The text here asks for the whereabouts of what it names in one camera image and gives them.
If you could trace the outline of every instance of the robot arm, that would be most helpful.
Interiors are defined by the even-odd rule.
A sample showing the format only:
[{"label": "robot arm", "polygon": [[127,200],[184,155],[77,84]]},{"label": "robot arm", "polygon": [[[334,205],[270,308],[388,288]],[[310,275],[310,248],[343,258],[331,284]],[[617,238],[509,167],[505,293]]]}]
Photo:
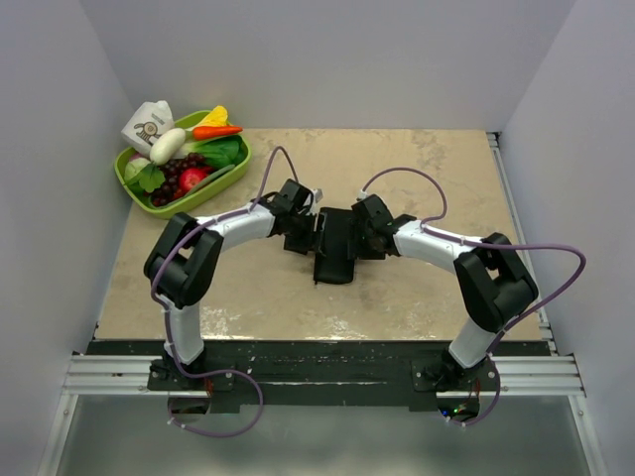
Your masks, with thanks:
[{"label": "robot arm", "polygon": [[[226,219],[173,217],[152,251],[144,274],[151,281],[176,244],[200,223],[211,221],[192,238],[189,257],[177,255],[161,277],[158,290],[170,308],[170,324],[179,359],[190,364],[202,353],[199,301],[207,292],[218,256],[249,240],[283,234],[285,249],[306,254],[316,247],[316,204],[321,193],[288,180],[280,192],[263,197],[253,208],[248,203],[229,212]],[[382,259],[386,255],[415,258],[457,276],[469,315],[458,337],[425,380],[434,390],[456,388],[461,379],[479,366],[487,349],[504,325],[538,296],[538,289],[515,252],[485,250],[463,241],[509,244],[494,233],[487,238],[463,237],[430,227],[459,243],[422,232],[413,216],[393,218],[377,195],[352,205],[350,255],[352,259]],[[498,276],[491,277],[490,272]],[[166,345],[171,354],[171,347]]]},{"label": "robot arm", "polygon": [[[213,279],[220,253],[250,240],[284,234],[290,242],[312,239],[316,204],[320,190],[287,180],[280,192],[263,197],[255,206],[245,206],[221,215],[192,218],[175,215],[152,250],[144,266],[144,274],[154,281],[168,254],[185,235],[200,224],[211,222],[186,244],[189,257],[175,256],[161,276],[158,292],[170,311],[170,328],[179,359],[188,365],[203,351],[200,335],[199,302]],[[172,355],[166,342],[165,349]]]},{"label": "robot arm", "polygon": [[[468,320],[426,379],[436,390],[454,388],[467,371],[476,368],[505,324],[538,297],[538,288],[517,253],[485,250],[463,242],[509,245],[507,237],[493,233],[487,238],[461,236],[426,225],[409,215],[393,218],[377,195],[352,206],[356,225],[363,231],[363,245],[388,255],[415,258],[456,275]],[[458,243],[440,236],[457,239]]]}]

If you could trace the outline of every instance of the green leaf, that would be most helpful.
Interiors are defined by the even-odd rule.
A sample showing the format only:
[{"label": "green leaf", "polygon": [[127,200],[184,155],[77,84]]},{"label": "green leaf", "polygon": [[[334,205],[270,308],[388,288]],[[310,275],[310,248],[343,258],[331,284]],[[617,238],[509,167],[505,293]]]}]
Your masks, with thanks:
[{"label": "green leaf", "polygon": [[156,190],[166,181],[166,177],[156,164],[147,165],[137,174],[137,177],[139,178],[139,185],[148,193]]},{"label": "green leaf", "polygon": [[215,169],[236,165],[242,139],[239,136],[224,137],[197,144],[195,151],[205,156],[205,162]]}]

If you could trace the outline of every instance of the green tray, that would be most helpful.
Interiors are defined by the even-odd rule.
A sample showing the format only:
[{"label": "green tray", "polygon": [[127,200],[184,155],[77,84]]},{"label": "green tray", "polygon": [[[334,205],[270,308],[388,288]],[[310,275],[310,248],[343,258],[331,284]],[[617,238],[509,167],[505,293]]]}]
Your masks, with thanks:
[{"label": "green tray", "polygon": [[[207,115],[209,111],[197,111],[189,116],[179,119],[176,122],[178,127],[191,127],[195,126],[200,122],[200,120]],[[232,171],[228,172],[222,177],[217,178],[212,183],[204,186],[201,190],[193,193],[189,196],[184,196],[183,198],[175,201],[174,203],[168,204],[166,206],[156,207],[150,202],[150,197],[148,196],[138,196],[136,195],[129,187],[126,185],[123,174],[126,168],[126,164],[132,156],[134,156],[137,152],[129,147],[124,150],[121,154],[117,156],[115,160],[115,173],[117,174],[117,178],[121,182],[121,186],[128,192],[128,194],[132,197],[132,199],[137,203],[141,208],[146,210],[151,215],[156,216],[157,218],[169,219],[174,214],[179,213],[180,211],[189,211],[193,208],[205,203],[213,196],[221,193],[223,190],[228,188],[238,179],[245,175],[247,172],[247,166],[249,165],[249,161],[251,160],[251,148],[242,135],[238,134],[242,141],[240,145],[241,153],[244,157],[242,162],[238,164]]]}]

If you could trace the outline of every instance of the plastic vegetable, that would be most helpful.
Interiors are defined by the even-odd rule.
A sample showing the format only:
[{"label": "plastic vegetable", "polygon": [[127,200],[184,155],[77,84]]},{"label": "plastic vegetable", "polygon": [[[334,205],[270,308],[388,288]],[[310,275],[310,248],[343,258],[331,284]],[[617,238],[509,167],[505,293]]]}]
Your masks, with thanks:
[{"label": "plastic vegetable", "polygon": [[135,159],[139,159],[140,157],[143,157],[143,156],[141,154],[139,154],[139,153],[136,153],[136,154],[130,156],[130,159],[128,159],[128,162],[132,162]]},{"label": "plastic vegetable", "polygon": [[186,193],[184,192],[184,190],[182,188],[177,188],[177,191],[175,191],[175,194],[172,196],[172,201],[178,200],[179,198],[181,198],[182,196],[184,196]]},{"label": "plastic vegetable", "polygon": [[148,164],[150,164],[150,161],[145,157],[137,157],[136,159],[133,159],[126,164],[126,169],[123,172],[123,179],[127,183],[132,182]]},{"label": "plastic vegetable", "polygon": [[163,172],[159,170],[156,164],[150,163],[137,174],[134,181],[137,182],[141,188],[150,193],[159,188],[163,182],[166,181],[166,176],[163,175]]},{"label": "plastic vegetable", "polygon": [[240,160],[240,136],[229,136],[202,142],[186,142],[176,153],[175,157],[183,158],[188,154],[201,154],[205,163],[215,169],[222,169],[230,164],[237,165]]},{"label": "plastic vegetable", "polygon": [[229,120],[229,113],[223,106],[214,107],[209,114],[203,117],[198,126],[226,126]]},{"label": "plastic vegetable", "polygon": [[162,135],[150,149],[150,160],[162,166],[186,142],[186,131],[181,128],[170,129]]},{"label": "plastic vegetable", "polygon": [[191,130],[195,141],[204,141],[214,137],[231,136],[242,132],[238,126],[196,126]]},{"label": "plastic vegetable", "polygon": [[187,169],[179,177],[179,188],[187,193],[205,177],[207,174],[197,168]]},{"label": "plastic vegetable", "polygon": [[201,180],[199,183],[197,183],[195,186],[193,186],[192,188],[190,188],[190,191],[188,191],[188,193],[186,193],[186,196],[192,195],[194,193],[196,193],[197,191],[199,191],[201,188],[203,188],[204,186],[206,186],[208,183],[210,183],[211,181],[214,181],[216,179],[218,179],[220,176],[227,174],[229,171],[232,171],[236,166],[234,166],[233,164],[227,167],[223,167],[222,169],[220,169],[219,171],[214,172],[213,174],[208,175],[207,177],[205,177],[203,180]]}]

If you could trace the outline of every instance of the metal frame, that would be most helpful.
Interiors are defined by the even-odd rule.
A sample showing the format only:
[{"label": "metal frame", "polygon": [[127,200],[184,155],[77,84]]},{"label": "metal frame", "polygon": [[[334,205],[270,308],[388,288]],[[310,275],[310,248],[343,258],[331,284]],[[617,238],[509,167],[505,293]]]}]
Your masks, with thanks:
[{"label": "metal frame", "polygon": [[[74,356],[63,386],[69,395],[165,395],[206,397],[203,391],[149,391],[148,369],[161,356]],[[583,397],[584,390],[573,357],[494,357],[501,375],[502,395]],[[462,397],[445,392],[439,397]],[[481,392],[493,395],[493,392]]]},{"label": "metal frame", "polygon": [[[509,206],[516,234],[521,243],[524,234],[518,219],[516,206],[505,175],[501,153],[495,134],[488,134],[492,157],[496,164],[501,186]],[[531,259],[527,253],[523,260],[534,275]],[[538,312],[541,335],[547,341],[552,356],[545,357],[495,357],[494,361],[501,375],[502,396],[567,396],[571,413],[592,476],[607,474],[606,466],[599,450],[599,443],[588,416],[582,381],[572,356],[559,356],[554,335],[543,309]],[[204,392],[151,392],[147,388],[150,362],[159,356],[73,356],[63,385],[63,393],[58,405],[49,442],[41,461],[38,476],[55,476],[62,459],[64,445],[74,415],[78,396],[148,396],[165,395],[172,397],[204,396]],[[462,397],[463,392],[447,392],[440,397]]]}]

